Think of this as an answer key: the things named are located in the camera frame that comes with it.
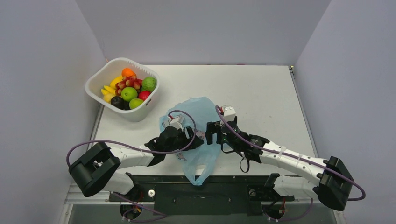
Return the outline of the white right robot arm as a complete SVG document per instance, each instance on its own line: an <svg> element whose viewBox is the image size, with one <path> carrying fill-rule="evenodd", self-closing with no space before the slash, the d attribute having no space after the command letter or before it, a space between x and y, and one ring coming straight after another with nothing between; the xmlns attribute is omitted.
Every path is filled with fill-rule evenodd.
<svg viewBox="0 0 396 224"><path fill-rule="evenodd" d="M337 157L314 158L288 150L286 147L258 136L247 134L237 126L237 120L208 122L205 133L209 145L228 145L230 153L237 153L247 162L268 164L294 176L275 175L264 185L269 199L278 196L306 196L317 198L330 209L344 211L353 186L353 177L344 162Z"/></svg>

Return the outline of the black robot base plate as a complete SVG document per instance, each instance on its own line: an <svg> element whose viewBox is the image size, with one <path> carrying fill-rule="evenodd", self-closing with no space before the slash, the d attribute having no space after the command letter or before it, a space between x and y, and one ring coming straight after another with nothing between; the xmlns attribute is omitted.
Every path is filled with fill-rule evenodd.
<svg viewBox="0 0 396 224"><path fill-rule="evenodd" d="M275 175L212 175L195 186L182 175L135 175L137 189L125 197L166 215L260 215L277 210L293 196L280 196L273 189Z"/></svg>

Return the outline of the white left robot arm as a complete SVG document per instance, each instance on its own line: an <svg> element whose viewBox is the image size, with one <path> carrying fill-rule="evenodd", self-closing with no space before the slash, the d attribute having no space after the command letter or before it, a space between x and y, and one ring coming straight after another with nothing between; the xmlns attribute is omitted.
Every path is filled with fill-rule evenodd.
<svg viewBox="0 0 396 224"><path fill-rule="evenodd" d="M131 174L121 172L122 168L151 167L162 162L167 154L196 149L203 144L204 140L191 127L167 127L158 137L137 149L109 147L99 141L69 164L68 171L85 197L106 190L133 201L139 196L139 187Z"/></svg>

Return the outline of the light blue plastic bag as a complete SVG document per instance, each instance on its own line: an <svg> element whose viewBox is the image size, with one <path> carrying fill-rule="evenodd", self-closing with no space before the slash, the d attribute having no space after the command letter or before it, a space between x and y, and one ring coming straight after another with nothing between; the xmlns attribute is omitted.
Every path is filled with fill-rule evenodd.
<svg viewBox="0 0 396 224"><path fill-rule="evenodd" d="M196 149L175 154L190 183L195 186L201 186L206 178L213 173L216 160L221 152L220 145L216 143L207 145L205 137L207 123L217 121L219 118L215 111L215 105L207 97L190 98L170 108L168 112L174 110L176 112L173 112L172 116L182 115L184 117L183 127L193 127L193 122L187 115L179 111L184 111L192 116L197 125L197 137L204 141L203 145Z"/></svg>

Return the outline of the orange fake orange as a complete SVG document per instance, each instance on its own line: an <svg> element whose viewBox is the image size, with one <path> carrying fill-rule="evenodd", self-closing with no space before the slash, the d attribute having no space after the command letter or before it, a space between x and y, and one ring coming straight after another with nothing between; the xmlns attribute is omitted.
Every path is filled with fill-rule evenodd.
<svg viewBox="0 0 396 224"><path fill-rule="evenodd" d="M122 70L121 75L123 77L135 77L136 73L133 70L131 70L130 68L125 68Z"/></svg>

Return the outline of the dark purple fake plum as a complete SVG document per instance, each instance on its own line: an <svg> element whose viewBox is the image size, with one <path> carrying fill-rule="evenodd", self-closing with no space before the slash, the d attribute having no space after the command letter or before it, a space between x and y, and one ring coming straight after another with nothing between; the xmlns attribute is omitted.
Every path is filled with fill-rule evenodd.
<svg viewBox="0 0 396 224"><path fill-rule="evenodd" d="M110 100L110 104L118 109L124 110L124 99L120 96L112 97Z"/></svg>

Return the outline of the red fake fruit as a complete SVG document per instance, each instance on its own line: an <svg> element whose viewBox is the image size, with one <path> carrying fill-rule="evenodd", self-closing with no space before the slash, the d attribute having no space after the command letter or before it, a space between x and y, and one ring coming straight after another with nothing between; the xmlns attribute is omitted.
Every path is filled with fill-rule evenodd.
<svg viewBox="0 0 396 224"><path fill-rule="evenodd" d="M121 91L126 87L134 88L137 93L141 92L142 79L138 79L136 76L122 77L122 80L115 84L115 95L120 96Z"/></svg>

